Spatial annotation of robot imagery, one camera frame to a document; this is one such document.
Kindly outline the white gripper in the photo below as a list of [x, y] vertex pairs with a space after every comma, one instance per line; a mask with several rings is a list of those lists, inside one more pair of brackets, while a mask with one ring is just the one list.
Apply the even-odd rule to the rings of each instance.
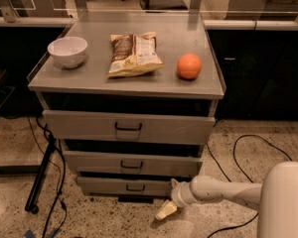
[[190, 184], [185, 181], [177, 181], [171, 178], [171, 199], [166, 200], [155, 214], [157, 220], [163, 220], [167, 216], [175, 213], [178, 207], [186, 207], [195, 202], [191, 192]]

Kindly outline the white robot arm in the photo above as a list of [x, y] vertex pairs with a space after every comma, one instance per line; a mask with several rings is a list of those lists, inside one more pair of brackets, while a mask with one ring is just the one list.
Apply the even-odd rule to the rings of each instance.
[[191, 204], [228, 200], [258, 212], [257, 238], [298, 238], [298, 162], [273, 167], [262, 183], [221, 181], [198, 175], [172, 181], [171, 198], [155, 218], [162, 220]]

